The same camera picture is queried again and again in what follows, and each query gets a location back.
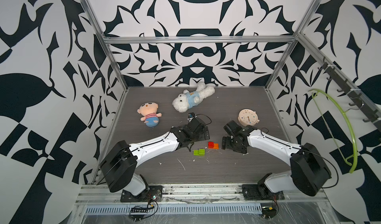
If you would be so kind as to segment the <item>pink round toy clock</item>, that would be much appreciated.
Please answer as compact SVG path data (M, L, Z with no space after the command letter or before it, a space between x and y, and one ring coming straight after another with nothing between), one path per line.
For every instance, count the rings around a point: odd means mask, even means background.
M243 109L239 112L238 121L242 126L254 126L260 122L255 111Z

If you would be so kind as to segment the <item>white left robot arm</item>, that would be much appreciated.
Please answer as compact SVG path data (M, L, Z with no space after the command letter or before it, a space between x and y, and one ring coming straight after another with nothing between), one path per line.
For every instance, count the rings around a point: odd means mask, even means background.
M122 140L100 163L103 177L97 184L104 181L111 193L125 190L133 196L139 196L148 189L148 184L142 175L135 173L138 166L164 153L181 148L190 150L195 142L209 139L207 124L202 119L194 117L188 124L172 127L162 136L145 142L128 144Z

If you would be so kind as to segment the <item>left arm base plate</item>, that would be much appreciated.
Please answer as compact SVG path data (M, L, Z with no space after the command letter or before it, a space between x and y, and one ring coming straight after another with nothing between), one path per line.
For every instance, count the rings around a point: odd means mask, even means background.
M132 195L130 192L123 190L120 202L122 203L148 202L150 200L160 202L162 199L162 192L163 192L163 186L161 185L148 186L139 195Z

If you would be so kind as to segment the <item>white teddy bear blue shirt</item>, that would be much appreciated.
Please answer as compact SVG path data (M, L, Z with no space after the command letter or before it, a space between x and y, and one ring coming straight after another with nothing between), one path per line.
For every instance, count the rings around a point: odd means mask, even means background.
M184 90L172 102L174 109L180 113L198 106L204 99L215 93L215 87L199 82L195 91Z

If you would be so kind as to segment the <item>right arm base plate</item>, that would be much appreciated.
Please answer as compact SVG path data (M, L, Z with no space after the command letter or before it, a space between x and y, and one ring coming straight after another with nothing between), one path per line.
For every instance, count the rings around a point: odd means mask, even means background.
M264 184L242 184L242 194L245 200L284 200L283 192L272 193Z

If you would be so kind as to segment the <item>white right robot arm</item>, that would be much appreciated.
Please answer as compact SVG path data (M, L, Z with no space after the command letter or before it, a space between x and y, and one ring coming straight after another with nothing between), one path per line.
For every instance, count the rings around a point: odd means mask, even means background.
M253 147L290 167L289 171L266 174L257 184L259 196L276 195L283 191L300 191L307 196L315 196L331 178L330 162L310 143L290 143L256 127L242 127L235 121L227 123L224 130L227 136L222 139L222 149L246 154L247 148Z

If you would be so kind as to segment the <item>black wall hook rack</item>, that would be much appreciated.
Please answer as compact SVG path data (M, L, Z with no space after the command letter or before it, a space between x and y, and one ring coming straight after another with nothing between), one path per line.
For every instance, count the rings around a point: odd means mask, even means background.
M363 122L372 123L378 130L381 130L381 109L371 101L371 99L357 87L349 78L333 63L329 63L323 57L323 64L319 70L327 73L327 81L333 81L339 88L337 92L347 96L352 103L349 110L359 110L365 115Z

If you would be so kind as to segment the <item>plush doll striped shirt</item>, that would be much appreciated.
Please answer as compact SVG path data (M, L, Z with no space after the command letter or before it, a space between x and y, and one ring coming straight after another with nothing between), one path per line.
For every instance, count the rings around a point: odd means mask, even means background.
M162 114L158 112L158 104L155 102L144 103L140 106L137 112L142 116L140 120L145 123L147 127L155 127L160 122Z

